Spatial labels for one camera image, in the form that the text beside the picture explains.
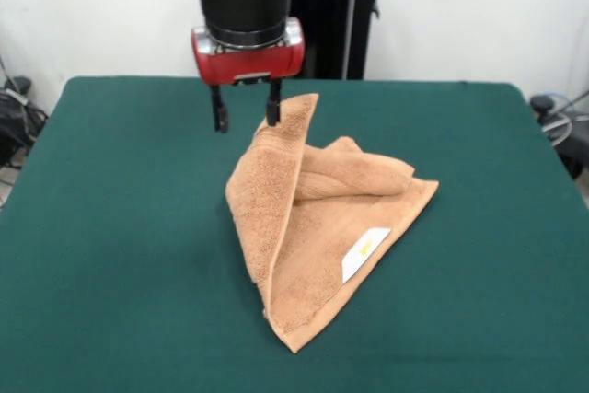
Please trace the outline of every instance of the towel fold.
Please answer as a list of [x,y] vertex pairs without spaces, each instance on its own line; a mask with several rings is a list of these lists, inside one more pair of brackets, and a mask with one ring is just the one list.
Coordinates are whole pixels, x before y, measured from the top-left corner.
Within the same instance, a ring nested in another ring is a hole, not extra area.
[[[264,316],[293,353],[333,320],[438,188],[348,137],[307,145],[317,102],[285,100],[282,122],[260,125],[225,191]],[[344,257],[374,227],[391,230],[344,282]]]

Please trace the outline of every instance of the white label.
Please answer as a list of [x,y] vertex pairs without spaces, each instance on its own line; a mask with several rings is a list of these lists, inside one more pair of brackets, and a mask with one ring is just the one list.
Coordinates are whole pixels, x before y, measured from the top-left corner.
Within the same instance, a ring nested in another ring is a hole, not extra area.
[[362,265],[370,258],[380,243],[388,237],[390,230],[387,227],[373,227],[368,229],[352,246],[341,262],[341,278],[343,283],[354,276]]

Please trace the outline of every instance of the folded towel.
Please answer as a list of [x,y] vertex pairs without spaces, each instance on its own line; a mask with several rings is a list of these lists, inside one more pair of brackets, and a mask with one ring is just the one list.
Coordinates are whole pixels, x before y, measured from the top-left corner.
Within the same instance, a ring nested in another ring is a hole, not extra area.
[[285,100],[282,122],[260,125],[225,192],[264,316],[293,353],[333,320],[438,187],[351,138],[307,145],[317,101]]

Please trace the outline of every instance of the green table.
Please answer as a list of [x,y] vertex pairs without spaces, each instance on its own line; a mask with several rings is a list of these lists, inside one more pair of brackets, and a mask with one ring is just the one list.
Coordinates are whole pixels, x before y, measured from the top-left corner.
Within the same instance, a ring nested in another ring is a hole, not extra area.
[[309,91],[309,143],[441,181],[323,333],[274,337],[225,203],[266,88],[226,91],[221,135],[197,79],[77,78],[0,214],[0,392],[587,391],[589,217],[521,94]]

